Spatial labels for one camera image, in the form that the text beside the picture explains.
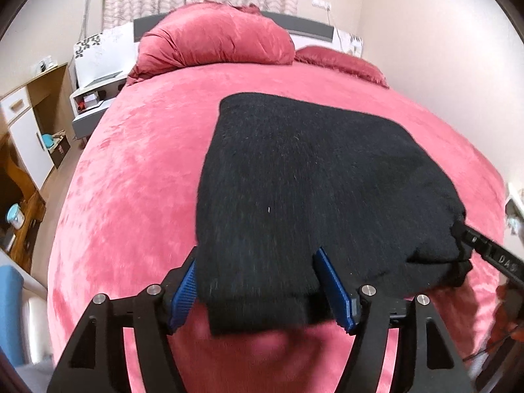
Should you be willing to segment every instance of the headboard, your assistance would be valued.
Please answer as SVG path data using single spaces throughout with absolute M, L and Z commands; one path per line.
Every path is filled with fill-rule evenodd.
M 358 57 L 362 55 L 363 42 L 358 36 L 337 30 L 331 25 L 326 25 L 325 23 L 311 19 L 266 11 L 262 11 L 261 13 L 266 18 L 273 19 L 277 25 L 286 29 L 291 35 L 295 48 L 297 49 L 314 45 L 332 48 Z M 166 16 L 167 13 L 163 13 L 134 19 L 135 43 L 138 43 L 147 31 L 151 30 Z
M 289 14 L 261 12 L 266 18 L 273 19 L 274 23 L 289 31 L 290 34 L 306 36 L 316 40 L 332 42 L 335 29 L 325 23 L 310 19 L 299 18 Z M 167 13 L 153 14 L 133 21 L 135 42 L 151 30 L 158 22 L 167 16 Z

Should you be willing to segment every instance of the folded garment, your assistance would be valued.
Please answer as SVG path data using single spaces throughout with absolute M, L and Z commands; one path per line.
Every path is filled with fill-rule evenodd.
M 213 334 L 331 317 L 312 267 L 404 298 L 461 285 L 465 208 L 395 122 L 280 96 L 223 99 L 196 207 L 198 298 Z

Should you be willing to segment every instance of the drawer handle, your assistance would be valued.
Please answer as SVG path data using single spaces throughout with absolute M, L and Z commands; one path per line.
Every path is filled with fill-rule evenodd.
M 11 110 L 15 111 L 19 106 L 22 106 L 24 104 L 24 101 L 22 99 L 18 99 L 16 102 L 11 103 Z
M 42 150 L 45 151 L 44 144 L 42 143 L 42 138 L 40 137 L 40 135 L 38 133 L 35 133 L 35 135 L 36 135 L 36 138 L 38 140 L 38 143 L 40 143 L 40 148 L 42 148 Z

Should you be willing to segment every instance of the pink bedspread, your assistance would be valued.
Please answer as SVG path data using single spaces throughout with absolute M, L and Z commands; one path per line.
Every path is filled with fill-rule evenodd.
M 450 126 L 395 91 L 301 63 L 177 70 L 124 88 L 78 164 L 49 266 L 55 360 L 95 294 L 134 295 L 182 264 L 196 243 L 196 189 L 218 103 L 240 91 L 398 122 L 451 178 L 466 206 L 467 222 L 502 240 L 504 186 L 499 174 Z M 462 355 L 479 348 L 496 306 L 496 270 L 477 255 L 473 265 L 461 288 L 430 294 Z M 378 391 L 389 391 L 396 335 L 390 334 Z M 142 392 L 132 330 L 126 330 L 125 341 L 133 391 Z M 335 390 L 353 338 L 334 322 L 211 338 L 206 309 L 197 303 L 170 342 L 189 393 L 328 393 Z

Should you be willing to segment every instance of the small box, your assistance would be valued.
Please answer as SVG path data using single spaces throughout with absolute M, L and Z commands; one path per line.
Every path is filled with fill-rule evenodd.
M 98 92 L 91 93 L 87 96 L 84 96 L 84 105 L 86 109 L 96 106 L 100 102 Z
M 62 161 L 64 160 L 64 156 L 66 155 L 67 151 L 71 146 L 69 145 L 69 142 L 67 141 L 67 137 L 63 136 L 56 147 L 54 147 L 53 150 L 50 150 L 49 153 L 51 155 L 51 159 L 53 160 L 53 164 L 56 168 L 60 166 Z

